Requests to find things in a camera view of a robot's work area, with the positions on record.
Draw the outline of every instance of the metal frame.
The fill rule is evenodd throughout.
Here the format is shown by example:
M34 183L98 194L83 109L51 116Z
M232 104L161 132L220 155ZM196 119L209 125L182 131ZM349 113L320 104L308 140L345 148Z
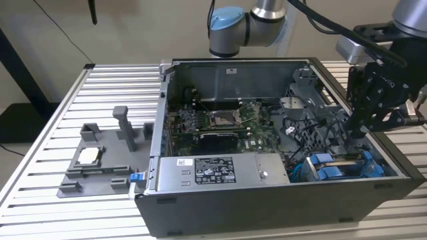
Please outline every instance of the metal frame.
M342 61L322 64L345 87L349 65ZM95 75L90 75L89 70L82 71L0 193L0 198L5 198L0 207L0 240L154 239L126 194L58 199L55 192L79 142L75 126L94 121L101 129L118 128L108 118L117 103L129 107L132 125L140 126L144 119L154 116L156 100L144 93L153 86L158 89L157 68L158 65L95 65ZM386 136L385 140L390 139L427 177L425 126L389 132ZM212 234L202 239L420 240L425 236L424 183L404 199L382 203L358 223Z

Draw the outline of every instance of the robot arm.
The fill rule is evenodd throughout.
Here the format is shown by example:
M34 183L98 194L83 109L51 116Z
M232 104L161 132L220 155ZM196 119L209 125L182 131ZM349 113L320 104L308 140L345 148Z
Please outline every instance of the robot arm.
M353 31L386 48L405 61L398 67L381 59L369 49L341 37L336 50L349 64L346 100L352 115L346 129L354 138L366 130L384 132L425 123L418 108L425 101L420 92L427 84L427 0L400 0L393 21L358 25Z
M282 0L257 0L249 12L236 6L213 11L209 18L209 53L230 58L240 47L268 46L277 39L284 22Z

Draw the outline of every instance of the barcode sticker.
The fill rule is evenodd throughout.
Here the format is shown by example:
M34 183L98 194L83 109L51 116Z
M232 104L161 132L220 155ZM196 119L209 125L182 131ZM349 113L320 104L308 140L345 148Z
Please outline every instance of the barcode sticker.
M176 160L176 166L192 166L193 159L192 158L178 158Z

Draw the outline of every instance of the power supply label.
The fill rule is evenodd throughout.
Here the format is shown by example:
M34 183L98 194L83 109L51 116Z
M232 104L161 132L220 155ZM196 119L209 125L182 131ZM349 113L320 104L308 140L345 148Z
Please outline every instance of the power supply label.
M229 184L236 182L232 157L208 157L193 159L196 184Z

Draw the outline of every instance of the white wall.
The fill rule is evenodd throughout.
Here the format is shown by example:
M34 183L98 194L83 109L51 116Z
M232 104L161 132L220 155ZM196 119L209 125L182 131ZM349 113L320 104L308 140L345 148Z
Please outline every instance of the white wall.
M148 64L170 58L205 58L209 0L97 0L91 25L86 0L37 0L75 45L97 64ZM346 27L384 22L397 0L308 0ZM254 0L217 0L248 11ZM302 14L288 56L337 60L336 37L316 32ZM51 101L63 97L87 62L31 0L0 0L0 28ZM276 47L245 47L240 57L274 57ZM22 93L0 67L0 107L21 102Z

